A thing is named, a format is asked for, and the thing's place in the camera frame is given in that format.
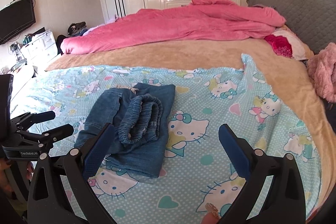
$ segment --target pink fluffy fabric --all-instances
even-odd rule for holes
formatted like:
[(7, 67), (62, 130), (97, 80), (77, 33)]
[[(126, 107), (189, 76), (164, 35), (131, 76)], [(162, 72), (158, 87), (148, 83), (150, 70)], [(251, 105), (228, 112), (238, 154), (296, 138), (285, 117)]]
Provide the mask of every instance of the pink fluffy fabric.
[(167, 40), (243, 40), (270, 35), (285, 18), (272, 8), (242, 7), (231, 0), (192, 0), (186, 7), (145, 9), (64, 39), (66, 54), (86, 54)]
[(314, 80), (318, 96), (328, 102), (336, 103), (336, 44), (329, 45), (308, 60), (308, 75)]

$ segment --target human hand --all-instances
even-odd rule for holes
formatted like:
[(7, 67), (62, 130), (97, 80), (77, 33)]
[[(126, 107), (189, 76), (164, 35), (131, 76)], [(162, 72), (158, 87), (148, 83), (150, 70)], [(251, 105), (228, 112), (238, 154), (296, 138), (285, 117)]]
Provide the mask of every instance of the human hand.
[(201, 224), (216, 224), (220, 219), (218, 215), (218, 209), (211, 203), (207, 203), (205, 208), (207, 209), (208, 213), (203, 217)]
[[(5, 170), (9, 169), (11, 165), (14, 163), (12, 160), (0, 159), (0, 188), (4, 191), (4, 193), (8, 196), (12, 196), (13, 189), (6, 177)], [(26, 179), (31, 180), (33, 177), (34, 167), (31, 162), (27, 163), (27, 173)]]

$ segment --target metal screw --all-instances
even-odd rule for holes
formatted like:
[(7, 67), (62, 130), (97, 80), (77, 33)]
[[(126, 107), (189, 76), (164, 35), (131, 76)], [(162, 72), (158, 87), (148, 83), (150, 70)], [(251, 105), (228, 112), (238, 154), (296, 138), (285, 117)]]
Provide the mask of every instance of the metal screw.
[(40, 159), (41, 159), (41, 160), (44, 160), (47, 156), (48, 156), (47, 153), (42, 153), (42, 154), (40, 155)]
[(294, 156), (291, 153), (286, 154), (286, 158), (288, 158), (289, 160), (294, 159)]
[(264, 154), (264, 151), (262, 151), (261, 149), (256, 149), (254, 150), (254, 153), (257, 155), (257, 156), (262, 156)]
[(76, 156), (79, 153), (79, 150), (77, 148), (74, 148), (70, 151), (70, 155)]

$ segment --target grey headboard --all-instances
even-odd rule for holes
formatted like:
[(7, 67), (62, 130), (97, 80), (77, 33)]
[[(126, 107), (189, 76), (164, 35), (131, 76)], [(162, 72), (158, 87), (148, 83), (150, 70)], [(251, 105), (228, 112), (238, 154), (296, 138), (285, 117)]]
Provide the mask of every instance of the grey headboard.
[(247, 0), (275, 8), (314, 53), (336, 42), (336, 0)]

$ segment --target fingernail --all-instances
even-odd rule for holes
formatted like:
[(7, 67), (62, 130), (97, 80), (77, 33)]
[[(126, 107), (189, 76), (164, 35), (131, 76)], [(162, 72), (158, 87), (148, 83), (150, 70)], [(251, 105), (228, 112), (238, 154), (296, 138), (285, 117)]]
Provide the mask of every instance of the fingernail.
[(13, 163), (14, 163), (13, 160), (6, 160), (6, 164), (7, 164), (7, 165), (12, 165)]

